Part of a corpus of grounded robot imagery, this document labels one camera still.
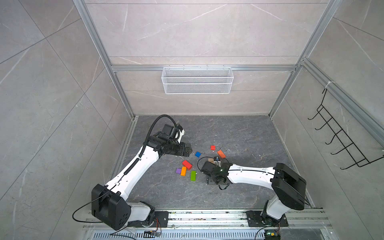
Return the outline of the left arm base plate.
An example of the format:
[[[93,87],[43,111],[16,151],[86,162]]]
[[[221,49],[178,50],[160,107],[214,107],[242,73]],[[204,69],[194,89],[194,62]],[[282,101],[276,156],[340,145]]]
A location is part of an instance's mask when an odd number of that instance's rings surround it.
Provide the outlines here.
[[[130,227],[137,228],[166,228],[168,226],[169,221],[169,212],[167,211],[156,211],[152,215],[149,216],[149,220],[145,221],[133,221],[129,222]]]

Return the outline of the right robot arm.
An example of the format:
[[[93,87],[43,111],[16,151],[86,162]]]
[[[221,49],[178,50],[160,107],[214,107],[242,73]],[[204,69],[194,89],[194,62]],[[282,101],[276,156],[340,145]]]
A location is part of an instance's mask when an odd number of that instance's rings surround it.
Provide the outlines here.
[[[275,167],[251,168],[205,162],[201,172],[218,186],[224,184],[224,189],[231,184],[249,184],[273,190],[274,197],[266,202],[260,214],[264,225],[275,226],[286,212],[302,211],[306,205],[306,180],[283,163],[277,163]]]

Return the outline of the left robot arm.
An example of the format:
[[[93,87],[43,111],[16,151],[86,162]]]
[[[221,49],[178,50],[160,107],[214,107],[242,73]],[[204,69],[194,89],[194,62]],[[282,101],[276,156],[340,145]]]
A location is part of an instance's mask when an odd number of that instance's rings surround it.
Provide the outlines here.
[[[163,155],[189,157],[192,153],[190,144],[182,142],[185,134],[183,127],[172,120],[171,125],[164,125],[156,134],[152,131],[162,119],[172,119],[169,115],[158,116],[146,135],[144,143],[128,165],[104,186],[97,184],[92,189],[91,214],[113,230],[139,222],[151,226],[155,221],[155,208],[145,202],[129,203],[127,200],[134,186],[144,173]]]

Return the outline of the orange-red wood block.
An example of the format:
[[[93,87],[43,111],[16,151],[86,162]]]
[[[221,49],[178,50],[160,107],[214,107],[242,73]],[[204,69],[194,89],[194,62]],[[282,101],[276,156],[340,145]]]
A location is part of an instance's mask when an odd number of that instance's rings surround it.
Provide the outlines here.
[[[226,155],[224,154],[224,152],[223,152],[222,150],[217,151],[217,154],[218,154],[219,157],[222,158],[222,159],[225,159],[225,158],[226,158]]]

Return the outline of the short natural wood block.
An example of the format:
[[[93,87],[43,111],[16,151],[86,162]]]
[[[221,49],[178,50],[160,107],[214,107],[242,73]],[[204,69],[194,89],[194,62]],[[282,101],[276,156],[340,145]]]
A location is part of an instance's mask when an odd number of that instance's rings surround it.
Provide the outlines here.
[[[212,159],[212,158],[208,158],[208,162],[216,165],[216,166],[221,166],[221,161],[217,160],[217,159]]]

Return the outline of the orange-yellow wood block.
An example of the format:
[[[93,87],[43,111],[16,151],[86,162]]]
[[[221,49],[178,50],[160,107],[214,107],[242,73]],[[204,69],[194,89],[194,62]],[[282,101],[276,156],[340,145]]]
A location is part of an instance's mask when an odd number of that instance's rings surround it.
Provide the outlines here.
[[[180,175],[185,177],[186,173],[187,173],[187,168],[186,167],[182,167]]]

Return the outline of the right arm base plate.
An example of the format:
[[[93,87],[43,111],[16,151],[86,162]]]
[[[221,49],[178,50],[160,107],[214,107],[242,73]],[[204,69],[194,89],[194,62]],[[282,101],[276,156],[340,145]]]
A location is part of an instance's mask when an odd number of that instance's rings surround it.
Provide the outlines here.
[[[269,217],[263,211],[246,211],[246,219],[249,227],[288,227],[288,221],[285,215],[276,220]]]

